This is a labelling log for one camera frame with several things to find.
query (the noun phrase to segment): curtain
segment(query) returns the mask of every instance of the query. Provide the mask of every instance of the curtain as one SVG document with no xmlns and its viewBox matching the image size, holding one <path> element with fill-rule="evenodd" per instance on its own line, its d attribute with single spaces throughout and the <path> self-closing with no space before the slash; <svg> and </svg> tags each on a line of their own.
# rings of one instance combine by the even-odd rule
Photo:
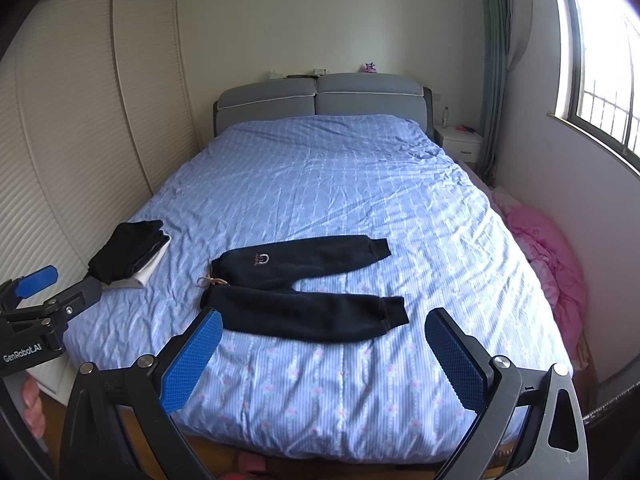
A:
<svg viewBox="0 0 640 480">
<path fill-rule="evenodd" d="M 514 69 L 529 44 L 531 22 L 533 21 L 533 0 L 510 0 L 511 2 L 511 44 L 507 68 Z"/>
<path fill-rule="evenodd" d="M 484 2 L 484 95 L 480 130 L 482 147 L 476 173 L 486 183 L 493 178 L 511 45 L 511 0 Z"/>
</svg>

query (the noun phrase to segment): black sweatpants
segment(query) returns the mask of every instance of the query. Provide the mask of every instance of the black sweatpants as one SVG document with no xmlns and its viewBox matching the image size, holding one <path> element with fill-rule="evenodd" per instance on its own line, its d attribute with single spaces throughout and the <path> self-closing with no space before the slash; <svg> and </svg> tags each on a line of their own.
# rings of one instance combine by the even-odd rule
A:
<svg viewBox="0 0 640 480">
<path fill-rule="evenodd" d="M 367 267 L 389 256 L 384 238 L 329 236 L 234 249 L 211 263 L 212 285 L 201 306 L 222 314 L 236 332 L 311 342 L 347 343 L 386 334 L 409 322 L 404 298 L 299 292 L 297 280 Z"/>
</svg>

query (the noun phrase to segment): headboard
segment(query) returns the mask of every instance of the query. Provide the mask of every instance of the headboard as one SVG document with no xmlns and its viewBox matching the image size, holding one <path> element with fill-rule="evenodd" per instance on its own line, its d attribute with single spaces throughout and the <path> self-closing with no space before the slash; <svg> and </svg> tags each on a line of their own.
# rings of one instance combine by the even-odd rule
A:
<svg viewBox="0 0 640 480">
<path fill-rule="evenodd" d="M 395 74 L 340 73 L 231 88 L 213 105 L 214 134 L 244 121 L 308 115 L 389 114 L 411 119 L 433 140 L 431 90 Z"/>
</svg>

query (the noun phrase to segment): pants logo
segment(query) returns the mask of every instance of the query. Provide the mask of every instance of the pants logo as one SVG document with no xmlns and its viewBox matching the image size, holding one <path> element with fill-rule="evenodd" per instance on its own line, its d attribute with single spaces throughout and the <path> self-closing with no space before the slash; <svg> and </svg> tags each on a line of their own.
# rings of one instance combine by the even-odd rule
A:
<svg viewBox="0 0 640 480">
<path fill-rule="evenodd" d="M 266 263 L 268 263 L 269 261 L 269 255 L 268 254 L 256 254 L 254 257 L 254 266 L 256 265 L 264 265 Z"/>
</svg>

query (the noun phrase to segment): folded white cloth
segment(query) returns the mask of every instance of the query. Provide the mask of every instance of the folded white cloth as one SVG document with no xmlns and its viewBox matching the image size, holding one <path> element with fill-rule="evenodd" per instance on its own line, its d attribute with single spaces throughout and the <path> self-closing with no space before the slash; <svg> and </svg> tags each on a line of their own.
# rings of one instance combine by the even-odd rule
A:
<svg viewBox="0 0 640 480">
<path fill-rule="evenodd" d="M 133 276 L 126 280 L 113 282 L 111 285 L 103 284 L 103 290 L 108 290 L 109 288 L 145 288 L 146 284 L 149 282 L 149 278 L 151 278 L 151 275 L 154 273 L 156 267 L 160 263 L 160 260 L 162 260 L 162 257 L 166 253 L 169 243 L 171 243 L 171 238 L 169 238 L 167 243 L 160 247 L 160 250 L 149 260 L 149 263 L 142 267 L 142 269 L 136 272 Z"/>
</svg>

